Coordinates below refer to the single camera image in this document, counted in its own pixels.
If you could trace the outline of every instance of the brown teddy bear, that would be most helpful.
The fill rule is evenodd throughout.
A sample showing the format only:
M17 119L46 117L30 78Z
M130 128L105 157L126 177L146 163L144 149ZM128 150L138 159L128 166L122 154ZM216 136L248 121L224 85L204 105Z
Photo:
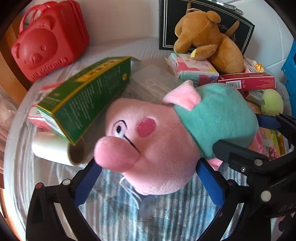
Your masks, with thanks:
M191 53L194 60L208 59L221 74L241 73L244 59L240 49L229 38L238 28L237 21L225 34L217 26L221 17L214 11L203 12L198 9L187 9L186 15L177 23L175 33L178 40L174 44L176 53Z

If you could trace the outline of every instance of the pink fabric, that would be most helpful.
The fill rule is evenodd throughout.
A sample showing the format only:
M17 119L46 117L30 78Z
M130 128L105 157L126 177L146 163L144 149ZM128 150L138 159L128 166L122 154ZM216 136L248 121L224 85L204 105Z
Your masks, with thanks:
M164 104L176 104L188 111L191 111L200 101L201 97L193 87L192 80L185 81L163 98Z
M173 107L119 99L108 109L106 135L96 145L96 162L122 171L143 195L175 192L195 173L199 149Z
M218 158L213 158L208 160L208 163L212 166L212 168L217 171L222 164L222 161Z
M263 149L262 141L260 139L260 136L259 136L258 132L256 133L256 135L254 137L254 140L252 141L252 143L248 147L248 149L256 151L256 152L264 155L264 149Z

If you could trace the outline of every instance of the green box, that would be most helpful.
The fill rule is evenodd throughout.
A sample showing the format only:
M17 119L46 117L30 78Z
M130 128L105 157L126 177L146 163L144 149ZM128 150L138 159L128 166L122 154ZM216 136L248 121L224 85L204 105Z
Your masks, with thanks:
M42 117L60 136L76 145L97 115L125 88L131 57L109 57L85 68L38 105Z

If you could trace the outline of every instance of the stuffed toy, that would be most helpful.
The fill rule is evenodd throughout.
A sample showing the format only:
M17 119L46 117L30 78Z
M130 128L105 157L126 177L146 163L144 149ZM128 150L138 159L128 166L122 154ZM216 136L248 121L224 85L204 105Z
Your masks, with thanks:
M94 150L100 166L122 172L142 195L181 189L201 157L212 166L220 165L212 149L215 142L223 139L247 147L258 129L250 106L227 84L195 89L188 80L169 92L163 103L113 102L106 114L106 136Z
M174 51L187 53L194 45L196 49L191 53L194 60L208 59L220 74L241 73L244 69L242 53L229 38L238 28L239 21L225 34L219 31L217 24L220 22L219 14L214 11L188 9L175 27L178 40Z

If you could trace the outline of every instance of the pink plush pig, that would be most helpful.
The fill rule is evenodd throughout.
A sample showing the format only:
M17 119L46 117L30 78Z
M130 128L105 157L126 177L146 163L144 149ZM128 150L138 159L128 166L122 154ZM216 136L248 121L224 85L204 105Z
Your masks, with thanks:
M96 162L122 172L143 195L181 189L193 177L201 157L218 168L221 161L213 154L213 144L225 139L246 147L258 128L249 105L225 84L195 89L192 81L186 81L163 102L174 105L116 100L107 112L106 136L95 147Z

